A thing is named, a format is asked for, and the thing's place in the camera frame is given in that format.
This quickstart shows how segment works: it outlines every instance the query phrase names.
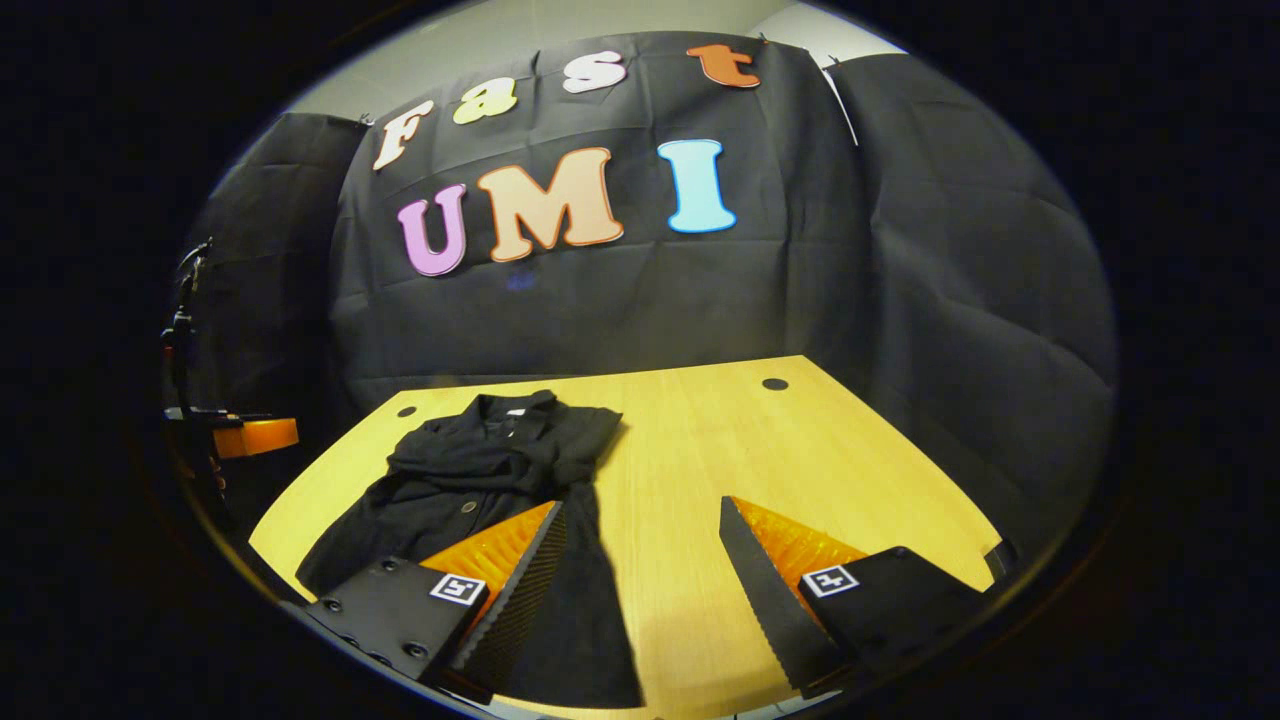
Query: black shirt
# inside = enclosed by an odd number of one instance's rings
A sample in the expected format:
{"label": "black shirt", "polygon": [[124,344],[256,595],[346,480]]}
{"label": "black shirt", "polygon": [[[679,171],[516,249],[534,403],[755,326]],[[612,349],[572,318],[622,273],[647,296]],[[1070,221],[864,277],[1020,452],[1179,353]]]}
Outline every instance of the black shirt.
{"label": "black shirt", "polygon": [[415,562],[549,500],[564,502],[568,542],[503,694],[566,706],[643,705],[613,570],[599,539],[591,479],[622,416],[570,407],[549,391],[477,396],[428,420],[389,470],[298,568],[316,594],[387,555]]}

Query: foam letter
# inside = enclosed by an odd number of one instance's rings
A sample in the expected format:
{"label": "foam letter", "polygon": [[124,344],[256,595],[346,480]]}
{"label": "foam letter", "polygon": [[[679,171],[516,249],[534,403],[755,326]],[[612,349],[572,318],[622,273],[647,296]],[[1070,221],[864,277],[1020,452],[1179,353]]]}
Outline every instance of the foam letter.
{"label": "foam letter", "polygon": [[676,178],[676,214],[667,224],[676,232],[712,232],[733,227],[737,217],[724,209],[716,156],[722,146],[714,140],[677,140],[658,146],[658,156],[671,163]]}
{"label": "foam letter", "polygon": [[467,234],[462,228],[462,195],[465,184],[451,184],[435,193],[435,204],[444,213],[444,250],[435,252],[426,243],[426,200],[410,202],[396,215],[404,228],[404,250],[413,269],[426,277],[443,275],[462,263],[467,251]]}
{"label": "foam letter", "polygon": [[521,220],[547,250],[556,246],[566,214],[564,242],[570,245],[595,245],[622,237],[622,223],[613,219],[604,187],[604,164],[609,156],[603,147],[566,152],[545,191],[520,165],[480,176],[476,187],[493,200],[493,229],[498,237],[489,256],[497,263],[508,263],[532,252],[534,245],[520,233]]}
{"label": "foam letter", "polygon": [[515,106],[516,81],[509,77],[493,78],[462,94],[462,105],[453,111],[453,122],[465,126],[484,117],[500,115]]}
{"label": "foam letter", "polygon": [[750,55],[733,53],[728,45],[703,45],[690,47],[686,55],[703,61],[703,74],[713,81],[730,87],[755,87],[760,85],[760,78],[745,76],[737,70],[739,63],[750,63]]}
{"label": "foam letter", "polygon": [[435,108],[435,102],[428,100],[417,108],[413,108],[408,113],[396,118],[394,120],[387,123],[383,128],[385,133],[383,136],[383,150],[378,154],[378,159],[374,160],[374,169],[380,170],[387,165],[390,165],[397,158],[404,152],[404,146],[401,142],[408,142],[413,140],[413,133],[417,132],[417,119],[425,118],[428,113]]}
{"label": "foam letter", "polygon": [[564,90],[586,92],[622,82],[622,78],[627,77],[627,69],[622,65],[614,65],[621,59],[622,55],[613,50],[605,50],[570,60],[564,65],[564,74],[568,77],[564,81]]}

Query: black fabric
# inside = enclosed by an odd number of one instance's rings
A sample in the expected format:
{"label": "black fabric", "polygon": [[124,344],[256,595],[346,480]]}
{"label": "black fabric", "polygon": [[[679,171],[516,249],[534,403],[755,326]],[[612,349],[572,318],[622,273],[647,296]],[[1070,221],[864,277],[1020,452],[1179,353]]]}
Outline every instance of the black fabric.
{"label": "black fabric", "polygon": [[1082,507],[1110,436],[1117,351],[1097,250],[1027,142],[922,60],[828,72],[870,211],[860,395],[1032,557]]}
{"label": "black fabric", "polygon": [[643,705],[591,486],[620,420],[549,391],[476,396],[461,415],[428,420],[397,443],[388,474],[325,530],[297,578],[320,596],[381,556],[420,562],[561,500],[564,557],[502,692],[567,706]]}
{"label": "black fabric", "polygon": [[[338,193],[369,128],[285,113],[227,170],[180,255],[212,238],[191,301],[196,328],[191,401],[197,407],[298,418],[320,448],[340,434],[325,319]],[[180,278],[191,269],[178,268]],[[173,389],[165,383],[168,398]]]}
{"label": "black fabric", "polygon": [[[686,51],[724,44],[748,54],[754,88],[718,85]],[[563,68],[614,50],[627,77],[564,91]],[[509,111],[458,126],[452,113],[480,82],[516,79]],[[342,377],[361,413],[401,389],[460,377],[544,378],[805,354],[838,379],[854,375],[859,278],[869,252],[856,149],[838,102],[808,53],[759,38],[652,32],[575,41],[424,88],[375,127],[434,100],[403,155],[372,170],[381,135],[356,151],[333,240],[330,319]],[[737,223],[685,234],[660,143],[710,138],[724,206]],[[493,209],[476,179],[517,164],[543,187],[572,150],[603,146],[621,238],[494,263]],[[467,250],[439,277],[416,273],[397,211],[463,183]],[[442,213],[426,234],[443,243]]]}

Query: white wall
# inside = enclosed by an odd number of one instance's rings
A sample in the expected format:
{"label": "white wall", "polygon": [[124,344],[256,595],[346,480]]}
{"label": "white wall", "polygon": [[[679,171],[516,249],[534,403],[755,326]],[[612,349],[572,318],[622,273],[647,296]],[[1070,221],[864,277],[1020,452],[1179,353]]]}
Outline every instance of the white wall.
{"label": "white wall", "polygon": [[840,15],[804,3],[781,9],[751,27],[746,35],[762,32],[768,40],[804,47],[823,68],[835,64],[832,56],[837,60],[849,60],[867,55],[905,53]]}
{"label": "white wall", "polygon": [[689,29],[753,35],[792,0],[486,0],[428,18],[316,83],[289,108],[383,115],[458,68],[584,37]]}

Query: orange object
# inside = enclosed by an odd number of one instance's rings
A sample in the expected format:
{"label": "orange object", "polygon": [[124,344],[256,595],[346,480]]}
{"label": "orange object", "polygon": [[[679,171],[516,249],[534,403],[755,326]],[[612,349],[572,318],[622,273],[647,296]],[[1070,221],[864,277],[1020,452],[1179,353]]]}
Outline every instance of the orange object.
{"label": "orange object", "polygon": [[791,588],[791,594],[796,596],[796,600],[814,621],[822,625],[813,609],[800,594],[800,577],[814,570],[861,560],[867,557],[867,553],[772,510],[765,510],[739,497],[730,496],[730,498],[737,506],[737,511],[746,520],[748,527],[751,528],[755,539],[760,541],[760,547],[769,556],[773,568]]}
{"label": "orange object", "polygon": [[728,45],[703,45],[690,47],[685,53],[703,63],[703,74],[709,79],[730,87],[755,87],[760,78],[749,76],[737,68],[739,63],[750,63],[751,56],[735,53]]}
{"label": "orange object", "polygon": [[251,420],[238,428],[214,429],[214,446],[219,457],[244,457],[297,442],[298,423],[293,418]]}
{"label": "orange object", "polygon": [[424,568],[453,573],[467,578],[484,580],[489,585],[489,598],[480,606],[467,633],[484,618],[484,614],[498,598],[520,559],[529,551],[534,536],[543,527],[543,520],[556,502],[544,502],[532,510],[526,510],[515,518],[480,530],[467,539],[454,543],[440,552],[419,562]]}

